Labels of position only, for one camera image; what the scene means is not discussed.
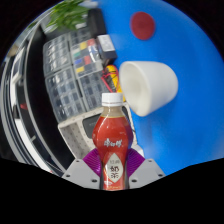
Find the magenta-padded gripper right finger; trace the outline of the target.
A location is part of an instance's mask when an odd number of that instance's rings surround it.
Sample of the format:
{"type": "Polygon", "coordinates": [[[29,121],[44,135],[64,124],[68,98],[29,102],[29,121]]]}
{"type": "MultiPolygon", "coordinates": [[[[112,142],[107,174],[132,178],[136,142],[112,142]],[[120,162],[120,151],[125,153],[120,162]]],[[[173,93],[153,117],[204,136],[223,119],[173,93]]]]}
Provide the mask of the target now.
{"type": "Polygon", "coordinates": [[[146,186],[165,176],[153,159],[145,159],[134,149],[130,149],[128,152],[126,175],[129,189],[146,186]]]}

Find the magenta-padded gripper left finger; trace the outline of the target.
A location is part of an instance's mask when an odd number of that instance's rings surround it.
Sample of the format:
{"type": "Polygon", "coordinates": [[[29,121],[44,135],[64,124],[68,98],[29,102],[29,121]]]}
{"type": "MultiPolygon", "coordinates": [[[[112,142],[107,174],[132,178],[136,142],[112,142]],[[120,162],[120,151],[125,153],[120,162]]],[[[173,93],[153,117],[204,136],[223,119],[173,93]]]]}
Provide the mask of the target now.
{"type": "Polygon", "coordinates": [[[93,149],[83,159],[75,159],[62,178],[84,188],[99,190],[101,161],[98,151],[93,149]]]}

